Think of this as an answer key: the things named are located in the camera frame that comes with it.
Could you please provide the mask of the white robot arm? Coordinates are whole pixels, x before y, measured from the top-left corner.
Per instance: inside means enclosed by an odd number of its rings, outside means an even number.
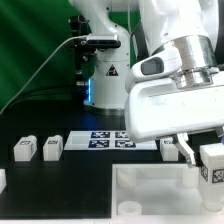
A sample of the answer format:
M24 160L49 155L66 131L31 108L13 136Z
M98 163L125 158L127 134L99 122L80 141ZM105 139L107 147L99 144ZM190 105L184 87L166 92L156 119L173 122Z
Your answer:
M96 52L84 105L122 113L135 143L173 139L189 166L191 133L224 135L224 71L215 47L218 0L68 0Z

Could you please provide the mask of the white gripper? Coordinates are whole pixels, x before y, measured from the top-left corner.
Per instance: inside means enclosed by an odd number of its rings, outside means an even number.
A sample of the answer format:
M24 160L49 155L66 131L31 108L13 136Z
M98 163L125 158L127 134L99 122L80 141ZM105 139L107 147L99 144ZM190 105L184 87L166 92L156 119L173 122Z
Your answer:
M215 129L218 137L224 136L224 72L213 82L185 90L176 89L170 78L138 83L125 105L128 137L137 143L174 135L173 143L188 167L195 167L187 133Z

